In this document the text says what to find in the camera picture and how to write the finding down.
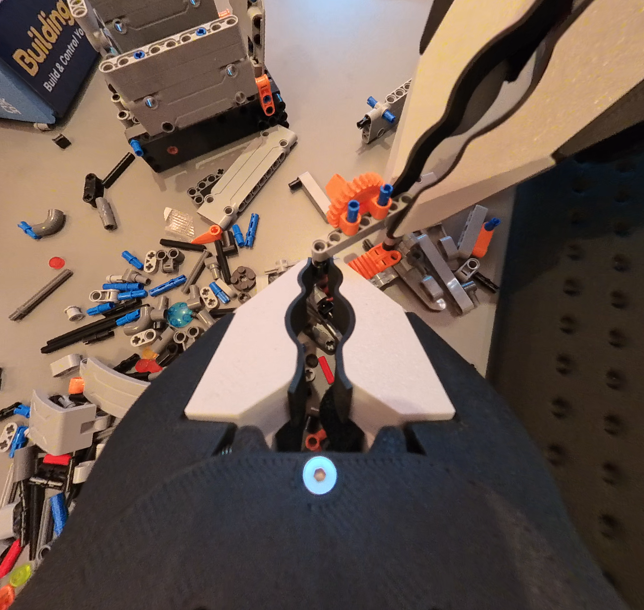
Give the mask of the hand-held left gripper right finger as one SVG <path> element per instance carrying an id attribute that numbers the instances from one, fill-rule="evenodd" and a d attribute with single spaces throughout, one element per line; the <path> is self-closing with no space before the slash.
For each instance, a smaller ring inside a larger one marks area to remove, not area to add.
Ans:
<path id="1" fill-rule="evenodd" d="M 408 313 L 340 260 L 328 263 L 341 341 L 335 354 L 335 407 L 371 446 L 383 427 L 451 420 L 455 407 Z"/>

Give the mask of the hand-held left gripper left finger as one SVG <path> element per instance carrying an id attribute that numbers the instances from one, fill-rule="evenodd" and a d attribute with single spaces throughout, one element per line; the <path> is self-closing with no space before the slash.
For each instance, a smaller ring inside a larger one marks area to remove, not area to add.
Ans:
<path id="1" fill-rule="evenodd" d="M 254 426 L 265 436 L 304 424 L 303 347 L 292 308 L 309 288 L 300 261 L 240 306 L 187 404 L 187 418 Z"/>

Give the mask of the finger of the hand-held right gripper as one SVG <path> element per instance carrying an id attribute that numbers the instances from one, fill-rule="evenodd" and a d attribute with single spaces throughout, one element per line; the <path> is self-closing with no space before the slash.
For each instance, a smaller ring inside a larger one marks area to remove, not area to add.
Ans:
<path id="1" fill-rule="evenodd" d="M 409 190 L 455 134 L 476 89 L 515 53 L 536 46 L 571 0 L 433 0 L 420 58 L 388 161 L 394 193 Z"/>
<path id="2" fill-rule="evenodd" d="M 634 87 L 643 88 L 643 0 L 571 0 L 536 46 L 479 85 L 442 143 L 470 136 L 436 182 L 390 221 L 388 240 L 552 168 L 560 146 Z"/>

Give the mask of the pile of small building pieces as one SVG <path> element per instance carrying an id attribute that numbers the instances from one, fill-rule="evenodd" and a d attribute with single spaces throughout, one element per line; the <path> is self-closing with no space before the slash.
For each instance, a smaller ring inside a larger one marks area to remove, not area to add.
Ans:
<path id="1" fill-rule="evenodd" d="M 50 403 L 50 396 L 68 392 L 71 378 L 52 376 L 51 364 L 69 355 L 82 355 L 88 370 L 90 360 L 112 371 L 134 354 L 142 359 L 151 345 L 132 346 L 125 325 L 107 341 L 41 349 L 75 330 L 67 307 L 86 311 L 101 279 L 131 267 L 122 252 L 160 248 L 166 207 L 190 210 L 200 226 L 196 235 L 206 232 L 209 224 L 187 188 L 210 174 L 207 164 L 231 166 L 220 161 L 226 155 L 208 155 L 180 172 L 132 164 L 105 193 L 118 214 L 110 233 L 77 192 L 87 173 L 112 167 L 122 149 L 91 143 L 84 158 L 78 141 L 66 150 L 48 143 L 45 152 L 13 145 L 9 153 L 5 145 L 1 153 L 1 395 L 8 404 L 41 394 Z M 258 232 L 237 264 L 264 272 L 281 259 L 308 261 L 313 242 L 333 228 L 289 183 L 303 172 L 326 183 L 334 174 L 352 177 L 354 164 L 364 162 L 341 159 L 299 136 L 251 202 Z M 348 477 L 339 472 L 337 487 L 316 496 L 302 473 L 315 453 L 276 451 L 275 435 L 262 440 L 264 450 L 257 427 L 190 420 L 184 413 L 244 304 L 203 329 L 155 378 L 142 381 L 143 392 L 123 416 L 113 415 L 118 423 L 16 609 L 215 609 L 233 607 L 235 598 L 239 607 L 269 606 L 272 600 L 261 601 L 262 595 L 295 606 L 306 595 L 330 596 L 322 585 L 329 588 L 331 574 L 339 575 L 340 498 Z"/>

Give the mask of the orange and grey wing assembly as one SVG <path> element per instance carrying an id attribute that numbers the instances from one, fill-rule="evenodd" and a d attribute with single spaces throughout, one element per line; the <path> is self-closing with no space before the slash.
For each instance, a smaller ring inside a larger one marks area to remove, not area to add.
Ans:
<path id="1" fill-rule="evenodd" d="M 434 313 L 448 310 L 465 315 L 479 305 L 479 290 L 499 294 L 500 286 L 481 266 L 502 220 L 483 204 L 466 210 L 463 227 L 455 236 L 437 223 L 398 237 L 389 251 L 382 244 L 374 244 L 374 236 L 385 232 L 410 199 L 407 195 L 391 198 L 391 209 L 382 220 L 363 214 L 358 233 L 352 236 L 333 228 L 314 243 L 312 254 L 321 259 L 339 257 L 360 243 L 363 253 L 347 261 L 352 269 L 382 290 L 395 282 L 404 284 L 425 309 Z"/>

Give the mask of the grey building kit robot assembly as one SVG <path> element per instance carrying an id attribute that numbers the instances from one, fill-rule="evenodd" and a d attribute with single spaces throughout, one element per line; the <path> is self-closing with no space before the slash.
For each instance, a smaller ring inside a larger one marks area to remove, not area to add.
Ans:
<path id="1" fill-rule="evenodd" d="M 125 138 L 164 172 L 276 125 L 263 0 L 67 0 L 102 59 Z"/>

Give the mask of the small clear plastic bag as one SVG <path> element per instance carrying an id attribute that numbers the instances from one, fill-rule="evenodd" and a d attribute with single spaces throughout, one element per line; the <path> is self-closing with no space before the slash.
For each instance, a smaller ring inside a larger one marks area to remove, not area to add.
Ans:
<path id="1" fill-rule="evenodd" d="M 193 217 L 174 208 L 166 207 L 164 209 L 164 229 L 167 233 L 175 236 L 188 239 L 196 237 Z"/>

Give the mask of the black perforated mat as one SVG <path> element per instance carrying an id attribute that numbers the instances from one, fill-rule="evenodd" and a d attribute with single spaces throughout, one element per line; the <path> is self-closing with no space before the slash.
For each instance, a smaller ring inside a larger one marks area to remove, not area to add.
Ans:
<path id="1" fill-rule="evenodd" d="M 519 186 L 489 374 L 608 582 L 643 608 L 643 155 Z"/>

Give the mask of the dark grey studded beam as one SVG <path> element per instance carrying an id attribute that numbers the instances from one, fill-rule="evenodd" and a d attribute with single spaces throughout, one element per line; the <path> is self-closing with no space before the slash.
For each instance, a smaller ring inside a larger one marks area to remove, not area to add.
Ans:
<path id="1" fill-rule="evenodd" d="M 218 169 L 216 173 L 206 175 L 196 185 L 187 189 L 187 195 L 194 206 L 199 207 L 205 202 L 206 197 L 211 195 L 214 186 L 223 174 L 224 169 Z"/>

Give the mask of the wide light grey panel piece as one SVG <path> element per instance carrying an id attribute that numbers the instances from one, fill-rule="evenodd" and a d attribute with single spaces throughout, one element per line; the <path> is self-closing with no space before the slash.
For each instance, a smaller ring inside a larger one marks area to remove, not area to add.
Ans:
<path id="1" fill-rule="evenodd" d="M 198 215 L 228 229 L 283 163 L 297 140 L 296 133 L 282 125 L 261 132 L 217 181 L 197 209 Z"/>

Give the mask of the blue robot kit box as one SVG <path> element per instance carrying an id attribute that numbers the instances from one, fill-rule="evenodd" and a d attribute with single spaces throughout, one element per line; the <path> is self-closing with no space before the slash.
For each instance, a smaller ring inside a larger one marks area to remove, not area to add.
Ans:
<path id="1" fill-rule="evenodd" d="M 98 55 L 66 0 L 1 0 L 1 118 L 63 118 Z"/>

